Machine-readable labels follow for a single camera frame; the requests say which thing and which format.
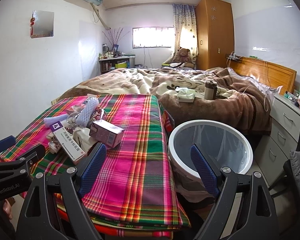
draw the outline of curtain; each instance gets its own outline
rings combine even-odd
[[[180,48],[189,49],[189,63],[195,63],[198,55],[197,24],[195,7],[187,4],[173,4],[175,46],[171,57],[164,62],[170,64],[178,61]]]

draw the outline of barcode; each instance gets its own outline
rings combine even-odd
[[[108,137],[108,145],[113,145],[113,141],[115,139],[115,135],[113,133],[109,133],[109,137]]]

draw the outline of black chair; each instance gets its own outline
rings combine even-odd
[[[299,135],[299,141],[298,141],[296,151],[300,152],[300,135]],[[269,190],[273,189],[278,184],[284,184],[286,186],[286,188],[280,192],[273,194],[272,198],[278,197],[278,196],[282,195],[283,193],[287,192],[288,190],[290,190],[293,194],[293,198],[295,201],[297,216],[296,216],[295,223],[280,235],[280,239],[281,240],[291,240],[291,239],[299,240],[300,239],[300,194],[299,194],[298,187],[297,187],[296,181],[295,181],[293,173],[292,173],[290,160],[287,160],[284,163],[283,170],[284,170],[285,176],[282,177],[281,179],[277,180],[276,182],[274,182],[274,184],[272,184],[269,187]]]

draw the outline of metal screw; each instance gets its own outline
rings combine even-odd
[[[69,169],[67,169],[67,173],[74,173],[74,172],[75,172],[74,167],[70,167]]]
[[[261,178],[261,173],[259,171],[256,171],[255,173],[253,173],[254,176],[256,176],[257,178]]]
[[[229,167],[223,167],[222,171],[225,172],[225,173],[230,173],[231,169]]]
[[[37,179],[40,179],[40,178],[42,178],[42,176],[43,176],[43,173],[42,173],[42,172],[39,172],[39,173],[36,174],[35,177],[36,177]]]

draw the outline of window frame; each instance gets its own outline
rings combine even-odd
[[[134,28],[132,28],[132,49],[143,49],[143,48],[166,48],[166,49],[171,49],[172,48],[172,46],[157,46],[157,47],[134,47],[133,46],[133,30],[134,29],[141,29],[141,28],[160,28],[160,29],[162,29],[162,28],[173,28],[174,29],[174,26],[170,26],[170,27],[158,27],[158,26],[151,26],[151,27],[134,27]]]

